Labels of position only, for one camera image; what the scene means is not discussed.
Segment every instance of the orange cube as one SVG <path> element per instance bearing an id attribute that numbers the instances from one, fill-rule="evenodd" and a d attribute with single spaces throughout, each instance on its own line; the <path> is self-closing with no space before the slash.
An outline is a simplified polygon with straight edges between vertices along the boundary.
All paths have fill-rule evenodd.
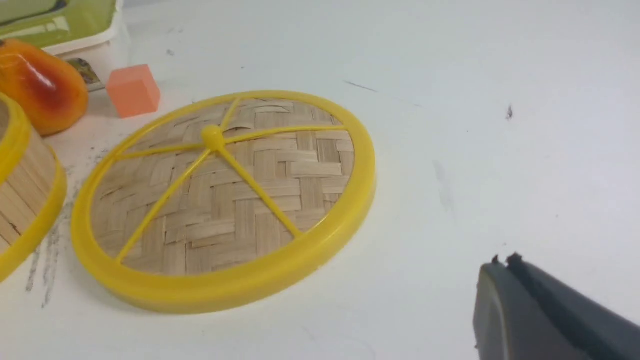
<path id="1" fill-rule="evenodd" d="M 160 89 L 147 64 L 114 70 L 106 88 L 121 118 L 158 110 Z"/>

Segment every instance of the woven bamboo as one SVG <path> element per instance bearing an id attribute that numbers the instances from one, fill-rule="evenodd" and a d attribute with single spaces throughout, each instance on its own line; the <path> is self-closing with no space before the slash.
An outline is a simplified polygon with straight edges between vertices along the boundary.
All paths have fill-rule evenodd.
<path id="1" fill-rule="evenodd" d="M 0 140 L 4 138 L 9 121 L 8 108 L 0 101 Z M 55 178 L 56 160 L 31 129 L 20 161 L 0 183 L 0 254 L 9 249 L 40 214 L 50 197 Z"/>
<path id="2" fill-rule="evenodd" d="M 107 255 L 117 257 L 202 149 L 138 155 L 202 143 L 202 129 L 220 125 L 231 107 L 218 104 L 160 125 L 109 168 L 91 212 L 93 233 Z M 244 99 L 232 111 L 225 138 L 276 127 L 342 125 L 324 110 L 289 100 Z M 354 161 L 351 138 L 341 127 L 281 133 L 233 143 L 227 150 L 301 232 L 339 200 Z M 122 263 L 153 274 L 202 274 L 247 263 L 292 240 L 250 185 L 225 160 L 211 156 L 169 198 Z"/>

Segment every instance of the toy mango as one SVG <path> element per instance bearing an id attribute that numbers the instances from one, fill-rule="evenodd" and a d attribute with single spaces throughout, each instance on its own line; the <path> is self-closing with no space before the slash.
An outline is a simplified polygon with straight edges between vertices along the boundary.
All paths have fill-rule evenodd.
<path id="1" fill-rule="evenodd" d="M 0 92 L 22 106 L 42 136 L 70 128 L 89 100 L 73 66 L 16 39 L 0 40 Z"/>

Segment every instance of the green lid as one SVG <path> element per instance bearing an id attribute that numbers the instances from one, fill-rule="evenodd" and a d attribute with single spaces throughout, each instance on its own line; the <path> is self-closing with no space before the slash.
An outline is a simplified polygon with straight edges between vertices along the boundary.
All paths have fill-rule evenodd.
<path id="1" fill-rule="evenodd" d="M 116 0 L 0 0 L 0 39 L 38 47 L 91 37 L 109 29 Z"/>

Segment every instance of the bamboo steamer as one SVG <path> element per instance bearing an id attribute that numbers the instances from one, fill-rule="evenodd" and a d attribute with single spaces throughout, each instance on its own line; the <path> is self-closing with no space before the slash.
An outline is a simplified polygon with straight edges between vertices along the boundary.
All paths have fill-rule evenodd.
<path id="1" fill-rule="evenodd" d="M 130 136 L 93 171 L 72 215 L 82 264 L 136 306 L 240 306 L 327 262 L 375 189 L 367 131 L 307 94 L 202 101 Z"/>
<path id="2" fill-rule="evenodd" d="M 35 249 L 55 222 L 67 178 L 22 108 L 0 94 L 0 281 Z"/>

